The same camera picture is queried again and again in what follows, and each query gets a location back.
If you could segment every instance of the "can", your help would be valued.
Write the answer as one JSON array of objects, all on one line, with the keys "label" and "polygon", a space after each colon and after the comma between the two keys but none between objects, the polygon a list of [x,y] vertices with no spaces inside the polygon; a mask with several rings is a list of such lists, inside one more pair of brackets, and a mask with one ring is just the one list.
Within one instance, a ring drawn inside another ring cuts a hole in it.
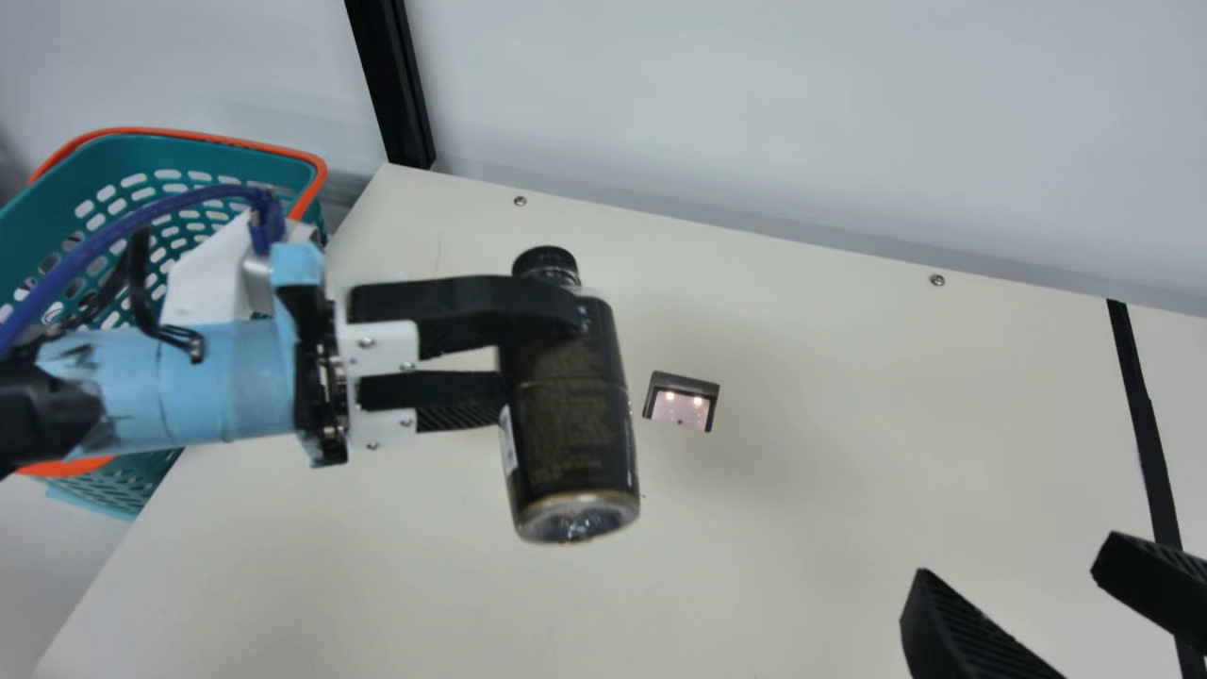
[{"label": "can", "polygon": [[578,543],[632,523],[641,510],[632,410],[612,306],[583,288],[575,257],[520,254],[513,275],[579,298],[583,333],[501,346],[508,403],[500,416],[515,531],[531,543]]}]

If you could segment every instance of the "cable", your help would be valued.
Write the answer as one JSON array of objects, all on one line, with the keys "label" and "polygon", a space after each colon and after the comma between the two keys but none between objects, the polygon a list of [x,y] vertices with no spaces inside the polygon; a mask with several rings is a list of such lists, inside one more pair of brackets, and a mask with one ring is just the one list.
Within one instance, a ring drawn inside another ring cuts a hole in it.
[{"label": "cable", "polygon": [[81,275],[97,257],[103,256],[113,242],[128,238],[152,219],[215,198],[244,198],[251,203],[252,209],[260,213],[258,223],[252,228],[252,241],[257,252],[267,250],[269,242],[280,240],[285,233],[285,216],[276,198],[264,188],[241,183],[218,183],[196,188],[127,212],[76,245],[75,250],[47,271],[13,309],[8,320],[0,324],[0,359],[8,356],[22,332],[41,317],[42,312],[58,299],[63,288]]}]

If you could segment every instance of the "teal plastic basket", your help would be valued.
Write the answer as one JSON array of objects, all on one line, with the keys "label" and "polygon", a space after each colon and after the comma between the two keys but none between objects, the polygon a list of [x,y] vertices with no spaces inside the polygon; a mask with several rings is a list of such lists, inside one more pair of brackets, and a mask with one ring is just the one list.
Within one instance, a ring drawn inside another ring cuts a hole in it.
[{"label": "teal plastic basket", "polygon": [[[253,142],[217,142],[162,134],[105,134],[84,142],[45,170],[0,210],[0,322],[63,254],[88,235],[141,204],[212,183],[246,183],[272,188],[288,213],[295,201],[326,174],[322,160],[256,148]],[[167,292],[168,270],[188,250],[204,242],[247,204],[239,199],[208,200],[153,223],[151,277],[147,288],[158,312]],[[327,233],[315,199],[302,221]],[[80,314],[121,259],[124,241],[97,258],[42,315],[42,323]],[[93,327],[133,324],[123,291]],[[48,494],[112,516],[133,519],[175,463],[180,450],[121,456],[89,474],[40,478]]]}]

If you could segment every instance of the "textured black pad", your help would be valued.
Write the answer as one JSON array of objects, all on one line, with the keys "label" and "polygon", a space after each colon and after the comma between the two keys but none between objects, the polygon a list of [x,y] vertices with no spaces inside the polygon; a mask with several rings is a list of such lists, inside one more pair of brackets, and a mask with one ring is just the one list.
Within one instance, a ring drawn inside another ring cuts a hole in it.
[{"label": "textured black pad", "polygon": [[1207,561],[1112,533],[1090,573],[1112,597],[1207,654]]},{"label": "textured black pad", "polygon": [[925,568],[914,575],[900,625],[914,679],[1063,677]]}]

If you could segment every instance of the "black strap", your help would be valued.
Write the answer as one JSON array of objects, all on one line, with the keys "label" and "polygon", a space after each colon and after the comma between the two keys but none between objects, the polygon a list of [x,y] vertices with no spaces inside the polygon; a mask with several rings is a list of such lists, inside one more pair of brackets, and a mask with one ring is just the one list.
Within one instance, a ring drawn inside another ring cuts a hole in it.
[{"label": "black strap", "polygon": [[[1170,469],[1165,464],[1156,412],[1148,397],[1148,387],[1144,386],[1144,373],[1141,370],[1139,352],[1136,350],[1136,335],[1132,333],[1127,304],[1107,299],[1107,309],[1110,311],[1110,327],[1115,334],[1115,351],[1119,353],[1119,370],[1127,394],[1132,429],[1136,432],[1139,469],[1144,478],[1144,492],[1148,494],[1148,514],[1153,520],[1153,538],[1159,545],[1180,550],[1182,532],[1178,529],[1178,513],[1173,505]],[[1189,644],[1176,642],[1176,645],[1182,678],[1207,679],[1207,663],[1203,662],[1203,656]]]}]

